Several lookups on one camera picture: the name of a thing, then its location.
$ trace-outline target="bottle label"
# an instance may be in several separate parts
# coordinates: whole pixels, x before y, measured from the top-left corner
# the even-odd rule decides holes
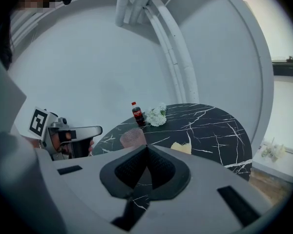
[[[135,116],[135,118],[140,117],[140,116],[142,116],[142,112],[141,112],[141,110],[138,110],[136,112],[133,112],[133,115]]]

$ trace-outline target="dark soda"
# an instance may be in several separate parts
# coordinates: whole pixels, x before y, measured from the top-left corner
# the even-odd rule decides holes
[[[145,119],[143,117],[140,107],[138,107],[135,102],[133,102],[131,105],[132,105],[133,116],[135,117],[138,125],[143,126],[145,124]]]

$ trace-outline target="wooden floor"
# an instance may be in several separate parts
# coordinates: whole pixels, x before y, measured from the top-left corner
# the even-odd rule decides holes
[[[280,202],[293,190],[293,184],[252,168],[249,183],[259,189],[272,203]]]

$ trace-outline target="qr code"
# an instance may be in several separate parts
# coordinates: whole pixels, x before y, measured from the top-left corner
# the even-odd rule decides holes
[[[48,114],[36,109],[31,119],[29,130],[41,137],[47,117]]]

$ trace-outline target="table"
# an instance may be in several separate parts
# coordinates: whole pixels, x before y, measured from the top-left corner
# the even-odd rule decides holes
[[[191,143],[191,154],[214,160],[245,180],[252,167],[251,144],[242,125],[227,112],[204,104],[175,104],[167,106],[167,122],[163,126],[149,124],[140,127],[148,144],[170,148],[174,142]],[[120,137],[138,127],[132,117],[107,133],[95,146],[93,155],[123,149]],[[149,206],[152,191],[151,175],[146,168],[133,193],[138,220]]]

